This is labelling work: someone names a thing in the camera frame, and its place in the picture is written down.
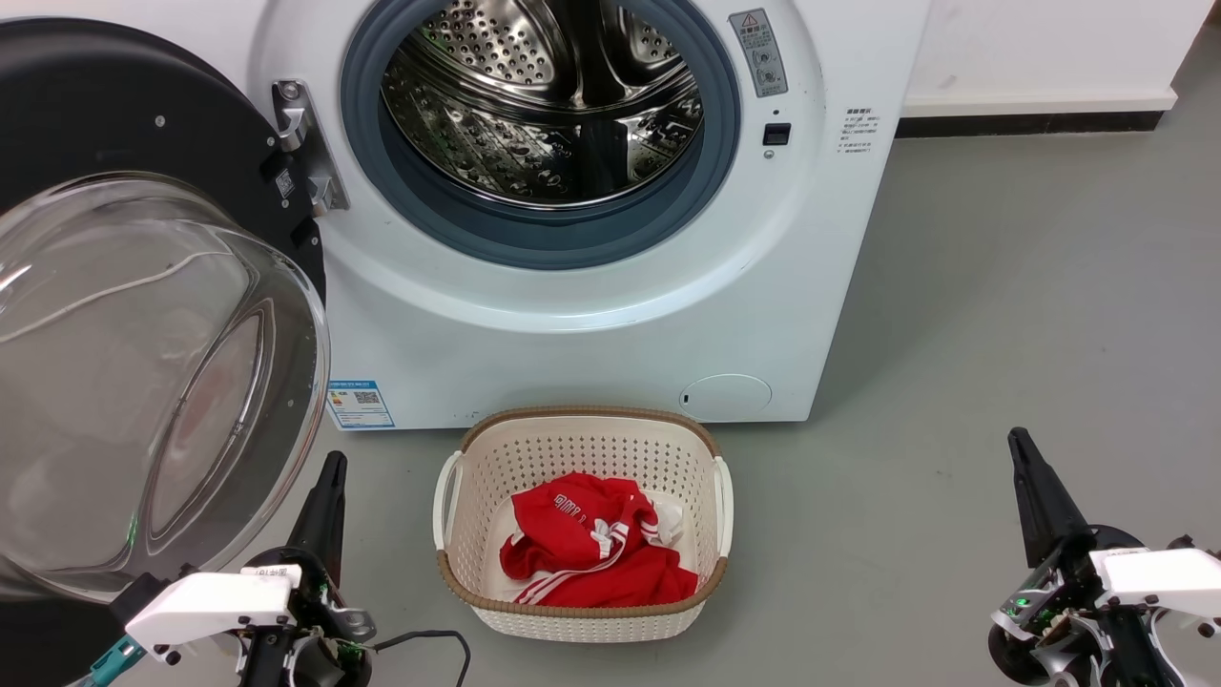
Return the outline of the round dark glass washer door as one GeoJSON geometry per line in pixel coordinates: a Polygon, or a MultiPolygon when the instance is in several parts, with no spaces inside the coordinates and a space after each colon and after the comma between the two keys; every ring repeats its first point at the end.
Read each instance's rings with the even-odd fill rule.
{"type": "Polygon", "coordinates": [[[228,565],[280,508],[330,370],[317,239],[219,70],[0,20],[0,687],[82,678],[109,602],[228,565]]]}

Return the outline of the blue energy label sticker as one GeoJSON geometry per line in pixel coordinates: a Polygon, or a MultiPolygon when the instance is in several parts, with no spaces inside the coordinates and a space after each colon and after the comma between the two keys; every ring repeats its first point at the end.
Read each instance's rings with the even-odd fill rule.
{"type": "Polygon", "coordinates": [[[336,427],[343,431],[396,430],[375,379],[331,379],[327,401],[336,427]]]}

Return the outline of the white front-load washing machine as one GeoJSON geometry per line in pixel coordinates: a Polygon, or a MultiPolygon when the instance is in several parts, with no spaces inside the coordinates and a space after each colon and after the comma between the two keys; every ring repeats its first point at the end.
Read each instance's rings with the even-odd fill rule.
{"type": "Polygon", "coordinates": [[[557,271],[457,253],[363,174],[341,66],[375,1],[166,0],[148,23],[263,113],[275,81],[308,85],[350,198],[320,218],[331,379],[375,379],[400,430],[527,406],[681,412],[680,392],[716,373],[770,386],[758,422],[808,417],[934,0],[696,0],[741,92],[724,185],[650,251],[557,271]],[[785,94],[755,95],[728,22],[751,9],[775,31],[785,94]],[[759,143],[768,122],[792,124],[788,145],[759,143]]]}

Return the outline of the dark baseboard strip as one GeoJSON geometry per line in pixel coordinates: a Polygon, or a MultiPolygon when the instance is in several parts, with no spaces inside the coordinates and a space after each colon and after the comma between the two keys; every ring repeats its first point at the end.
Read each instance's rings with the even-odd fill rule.
{"type": "Polygon", "coordinates": [[[1101,113],[956,113],[904,117],[896,139],[954,138],[954,135],[1084,135],[1112,132],[1151,132],[1164,112],[1101,113]]]}

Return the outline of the red garment with white stripes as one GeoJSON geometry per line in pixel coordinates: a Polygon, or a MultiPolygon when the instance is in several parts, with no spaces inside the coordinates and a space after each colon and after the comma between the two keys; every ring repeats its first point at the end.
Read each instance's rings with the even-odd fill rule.
{"type": "Polygon", "coordinates": [[[507,500],[513,531],[495,548],[505,600],[578,609],[680,603],[698,574],[679,550],[680,504],[635,480],[564,473],[507,500]]]}

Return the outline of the grey warning sticker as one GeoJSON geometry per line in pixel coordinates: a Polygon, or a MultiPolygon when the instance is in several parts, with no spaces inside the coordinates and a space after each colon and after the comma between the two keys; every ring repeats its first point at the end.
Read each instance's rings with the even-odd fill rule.
{"type": "Polygon", "coordinates": [[[755,95],[777,96],[788,92],[788,74],[766,9],[729,13],[728,22],[747,62],[755,95]]]}

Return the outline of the round white filter cover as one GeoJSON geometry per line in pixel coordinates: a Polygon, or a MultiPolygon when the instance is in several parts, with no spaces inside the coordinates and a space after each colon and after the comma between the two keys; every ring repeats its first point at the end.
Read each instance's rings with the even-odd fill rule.
{"type": "Polygon", "coordinates": [[[703,423],[757,422],[772,401],[763,379],[745,373],[716,373],[696,379],[680,392],[676,408],[703,423]]]}

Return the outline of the metal door hinge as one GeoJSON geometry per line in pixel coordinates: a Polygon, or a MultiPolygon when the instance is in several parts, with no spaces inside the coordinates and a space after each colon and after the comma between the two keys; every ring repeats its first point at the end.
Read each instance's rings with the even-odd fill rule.
{"type": "Polygon", "coordinates": [[[275,81],[270,93],[280,146],[300,164],[313,214],[347,212],[350,198],[308,85],[300,79],[275,81]]]}

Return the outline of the stainless steel washer drum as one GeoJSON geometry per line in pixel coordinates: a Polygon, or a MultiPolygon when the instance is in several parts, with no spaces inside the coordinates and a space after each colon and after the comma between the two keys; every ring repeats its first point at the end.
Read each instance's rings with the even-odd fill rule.
{"type": "Polygon", "coordinates": [[[702,131],[696,78],[621,0],[444,0],[383,71],[431,168],[514,207],[593,207],[661,179],[702,131]]]}

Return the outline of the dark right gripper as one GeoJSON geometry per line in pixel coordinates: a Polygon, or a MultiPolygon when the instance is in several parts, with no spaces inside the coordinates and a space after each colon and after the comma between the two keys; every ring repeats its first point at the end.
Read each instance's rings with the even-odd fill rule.
{"type": "Polygon", "coordinates": [[[1024,427],[1010,430],[1013,491],[1028,578],[991,616],[988,652],[1024,687],[1179,687],[1158,639],[1159,594],[1125,602],[1103,574],[1140,552],[1117,528],[1090,528],[1024,427]]]}

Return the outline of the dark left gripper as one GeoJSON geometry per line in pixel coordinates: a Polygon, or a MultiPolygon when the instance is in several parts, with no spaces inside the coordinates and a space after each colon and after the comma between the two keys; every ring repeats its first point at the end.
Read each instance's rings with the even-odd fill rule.
{"type": "Polygon", "coordinates": [[[238,630],[238,687],[369,687],[372,660],[361,643],[372,638],[370,613],[341,599],[341,549],[347,513],[348,458],[328,451],[308,492],[288,547],[250,558],[248,567],[267,574],[300,567],[286,613],[238,630]]]}

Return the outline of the cream perforated laundry basket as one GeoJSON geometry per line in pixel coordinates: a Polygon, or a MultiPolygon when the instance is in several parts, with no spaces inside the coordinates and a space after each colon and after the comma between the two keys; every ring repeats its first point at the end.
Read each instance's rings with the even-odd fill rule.
{"type": "Polygon", "coordinates": [[[568,643],[632,643],[683,635],[720,584],[733,547],[733,475],[694,419],[635,408],[520,408],[484,419],[446,458],[432,503],[433,545],[444,583],[501,635],[568,643]],[[516,525],[513,495],[568,473],[630,480],[675,511],[676,564],[694,595],[668,604],[563,608],[523,603],[501,548],[516,525]]]}

